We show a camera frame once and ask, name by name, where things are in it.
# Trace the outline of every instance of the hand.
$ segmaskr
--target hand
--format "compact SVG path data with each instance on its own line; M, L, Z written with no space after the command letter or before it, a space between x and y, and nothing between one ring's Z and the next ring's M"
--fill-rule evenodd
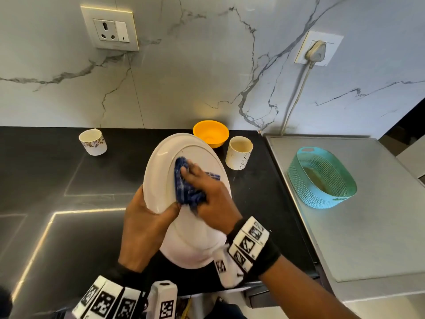
M207 202L198 205L198 215L208 226L228 235L242 218L241 213L223 182L214 180L190 160L188 163L190 172L185 167L180 169L183 178L207 194Z
M155 214L146 207L143 187L140 187L125 210L118 262L132 271L142 272L161 247L180 207L174 202L162 214Z

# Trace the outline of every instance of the plaid cloth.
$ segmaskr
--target plaid cloth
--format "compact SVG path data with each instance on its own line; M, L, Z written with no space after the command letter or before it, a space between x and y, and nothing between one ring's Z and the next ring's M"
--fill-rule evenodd
M185 167L189 170L189 165L185 157L177 158L174 165L174 184L176 185L176 199L184 205L188 204L190 209L196 212L198 204L207 201L206 194L199 189L195 189L189 182L184 180L180 174L180 168ZM211 172L205 172L208 176L215 180L220 180L220 175Z

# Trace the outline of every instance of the perforated basket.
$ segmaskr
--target perforated basket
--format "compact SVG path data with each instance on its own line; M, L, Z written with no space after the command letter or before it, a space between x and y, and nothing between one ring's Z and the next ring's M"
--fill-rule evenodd
M313 208L331 208L357 192L356 182L337 157L317 147L300 148L288 175L300 199Z

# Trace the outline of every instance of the white plug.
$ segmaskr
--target white plug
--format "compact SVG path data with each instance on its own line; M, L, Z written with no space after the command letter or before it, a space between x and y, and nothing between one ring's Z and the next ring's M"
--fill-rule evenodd
M326 55L326 42L321 40L316 41L313 47L305 54L305 58L309 62L321 62L325 59Z

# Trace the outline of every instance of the orange bowl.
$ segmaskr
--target orange bowl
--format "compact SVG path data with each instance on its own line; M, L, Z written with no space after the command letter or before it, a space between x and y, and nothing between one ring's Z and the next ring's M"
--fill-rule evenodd
M220 122L205 120L195 124L193 135L204 140L211 148L215 149L223 145L229 138L229 129Z

